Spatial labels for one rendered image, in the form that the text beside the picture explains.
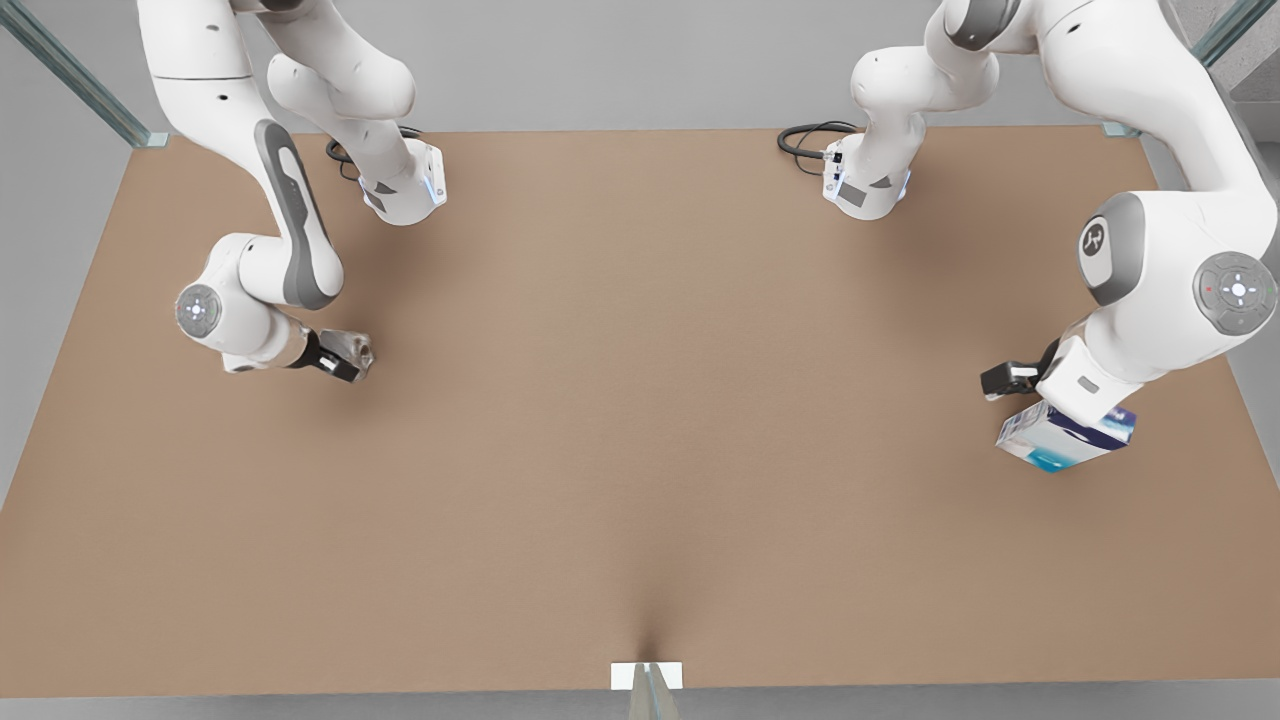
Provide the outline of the blue and white carton box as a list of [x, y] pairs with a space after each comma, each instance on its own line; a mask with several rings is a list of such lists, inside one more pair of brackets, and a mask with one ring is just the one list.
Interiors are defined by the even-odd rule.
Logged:
[[1135, 424], [1135, 413], [1116, 406], [1094, 425], [1082, 425], [1041, 401], [1010, 416], [995, 446], [1043, 471], [1056, 473], [1125, 448]]

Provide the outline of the silver frame post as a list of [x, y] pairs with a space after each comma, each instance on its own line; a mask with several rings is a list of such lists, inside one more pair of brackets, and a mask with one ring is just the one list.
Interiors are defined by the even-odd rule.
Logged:
[[611, 665], [611, 689], [628, 692], [627, 720], [682, 720], [672, 694], [682, 688], [681, 662]]
[[1254, 138], [1280, 143], [1280, 0], [1158, 0]]
[[169, 135], [148, 129], [20, 0], [0, 0], [0, 27], [133, 149], [163, 149]]

